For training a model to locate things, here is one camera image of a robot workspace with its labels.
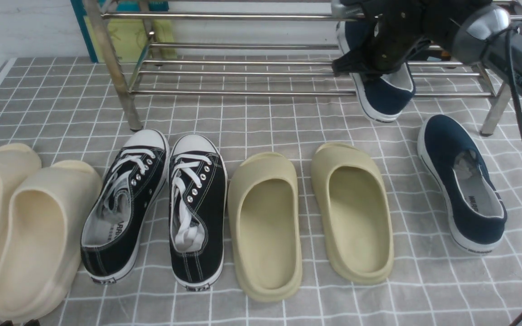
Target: white wall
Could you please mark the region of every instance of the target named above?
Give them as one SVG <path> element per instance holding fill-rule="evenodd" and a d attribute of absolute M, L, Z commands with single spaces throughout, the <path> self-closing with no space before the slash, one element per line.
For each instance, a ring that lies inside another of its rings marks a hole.
<path fill-rule="evenodd" d="M 329 4 L 171 2 L 174 11 L 328 13 Z M 335 43 L 334 23 L 175 21 L 180 42 Z M 0 58 L 86 56 L 69 0 L 0 0 Z"/>
<path fill-rule="evenodd" d="M 86 53 L 70 0 L 0 0 L 0 58 Z"/>

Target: metal shoe rack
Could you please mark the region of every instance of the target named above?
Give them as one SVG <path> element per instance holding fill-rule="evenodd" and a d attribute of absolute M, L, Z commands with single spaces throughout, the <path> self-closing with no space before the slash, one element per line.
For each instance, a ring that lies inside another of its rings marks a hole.
<path fill-rule="evenodd" d="M 310 2 L 329 2 L 329 0 L 308 0 Z M 241 0 L 241 2 L 304 2 L 303 0 Z M 508 6 L 513 14 L 512 20 L 522 21 L 522 0 L 493 0 L 499 5 Z M 151 12 L 146 0 L 139 0 L 139 12 L 116 12 L 118 0 L 107 0 L 100 8 L 98 0 L 83 0 L 83 4 L 93 26 L 104 61 L 109 70 L 112 82 L 118 93 L 122 108 L 128 120 L 131 130 L 141 130 L 142 122 L 139 119 L 134 98 L 136 95 L 176 95 L 176 96 L 269 96 L 269 97 L 342 97 L 356 96 L 355 91 L 203 91 L 194 89 L 152 89 L 140 86 L 140 81 L 146 75 L 158 76 L 232 76 L 232 77 L 285 77 L 285 78 L 333 78 L 331 72 L 203 72 L 203 71 L 172 71 L 167 70 L 166 65 L 183 66 L 279 66 L 279 67 L 329 67 L 331 62 L 308 61 L 234 61 L 234 60 L 186 60 L 166 59 L 161 56 L 161 49 L 226 49 L 226 50 L 260 50 L 267 53 L 268 50 L 291 50 L 315 53 L 323 50 L 336 50 L 337 45 L 323 44 L 234 44 L 234 43 L 159 43 L 153 29 L 154 19 L 168 20 L 262 20 L 262 21 L 337 21 L 339 19 L 329 14 L 263 14 L 263 13 L 205 13 L 205 12 Z M 112 45 L 112 40 L 107 29 L 107 20 L 110 19 L 142 19 L 147 35 L 147 44 L 137 62 L 137 65 L 127 82 L 122 72 L 118 56 Z M 411 67 L 461 67 L 460 62 L 409 62 Z M 474 97 L 487 98 L 491 102 L 491 110 L 481 128 L 483 136 L 493 134 L 501 115 L 510 100 L 510 91 L 507 85 L 502 85 L 495 92 L 489 74 L 482 66 L 471 67 L 471 72 L 413 72 L 414 78 L 477 78 L 482 91 L 464 92 L 421 92 L 417 97 Z"/>

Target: yellow bag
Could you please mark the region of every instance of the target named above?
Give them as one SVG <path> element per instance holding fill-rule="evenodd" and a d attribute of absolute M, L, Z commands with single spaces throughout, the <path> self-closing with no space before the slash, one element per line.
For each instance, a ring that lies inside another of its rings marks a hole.
<path fill-rule="evenodd" d="M 102 52 L 98 47 L 96 35 L 92 33 L 92 25 L 88 17 L 84 17 L 87 30 L 99 62 L 104 62 Z M 120 62 L 137 62 L 146 44 L 145 28 L 141 19 L 113 19 L 108 22 L 108 31 L 112 37 L 112 43 Z M 154 31 L 158 42 L 174 42 L 172 36 L 172 23 L 169 20 L 154 20 Z M 174 49 L 161 49 L 162 57 L 176 58 Z"/>

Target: shoe label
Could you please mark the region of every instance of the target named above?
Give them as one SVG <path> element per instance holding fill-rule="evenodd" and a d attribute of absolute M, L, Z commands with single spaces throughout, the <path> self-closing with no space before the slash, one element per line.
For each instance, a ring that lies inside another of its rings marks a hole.
<path fill-rule="evenodd" d="M 122 221 L 116 225 L 112 225 L 112 227 L 110 227 L 110 233 L 108 233 L 108 242 L 112 241 L 112 239 L 115 239 L 119 235 L 121 235 L 123 230 L 124 230 L 124 221 Z"/>
<path fill-rule="evenodd" d="M 114 284 L 116 283 L 116 279 L 114 277 L 108 279 L 108 280 L 96 280 L 95 278 L 91 277 L 92 282 L 96 284 L 106 285 L 106 284 Z"/>
<path fill-rule="evenodd" d="M 203 285 L 201 287 L 186 287 L 187 291 L 191 291 L 191 292 L 202 292 L 202 291 L 207 291 L 208 289 L 211 288 L 211 285 Z"/>
<path fill-rule="evenodd" d="M 474 196 L 469 196 L 469 204 L 470 204 L 470 207 L 475 211 L 475 212 L 479 212 L 479 206 L 477 205 L 477 201 L 476 199 L 474 198 Z"/>

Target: grid pattern tablecloth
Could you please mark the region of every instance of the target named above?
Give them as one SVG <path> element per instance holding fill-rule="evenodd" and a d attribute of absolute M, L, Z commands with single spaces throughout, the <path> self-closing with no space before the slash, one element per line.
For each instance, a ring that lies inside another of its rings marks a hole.
<path fill-rule="evenodd" d="M 209 69 L 245 71 L 197 67 Z M 479 90 L 470 79 L 417 82 L 420 91 Z M 147 77 L 143 83 L 253 91 L 353 88 L 348 78 Z M 165 190 L 145 219 L 133 272 L 121 283 L 103 287 L 80 268 L 67 299 L 41 319 L 42 325 L 490 326 L 507 324 L 522 310 L 522 147 L 511 109 L 495 135 L 481 138 L 477 130 L 489 108 L 486 99 L 417 99 L 396 123 L 387 125 L 370 123 L 356 99 L 347 97 L 139 96 L 136 105 L 145 126 L 161 130 L 171 145 L 188 132 L 211 139 L 220 148 L 229 176 L 255 153 L 277 151 L 291 159 L 299 176 L 301 289 L 283 302 L 249 300 L 236 281 L 228 222 L 225 266 L 212 291 L 188 293 L 178 287 L 170 268 Z M 509 212 L 504 240 L 489 256 L 468 256 L 456 248 L 439 188 L 416 156 L 419 126 L 437 113 L 456 119 L 476 140 Z M 46 167 L 82 159 L 103 174 L 130 135 L 105 66 L 86 58 L 21 58 L 0 86 L 0 146 L 33 146 Z M 325 254 L 310 162 L 319 145 L 333 141 L 366 151 L 385 180 L 396 260 L 389 279 L 379 285 L 344 280 Z"/>

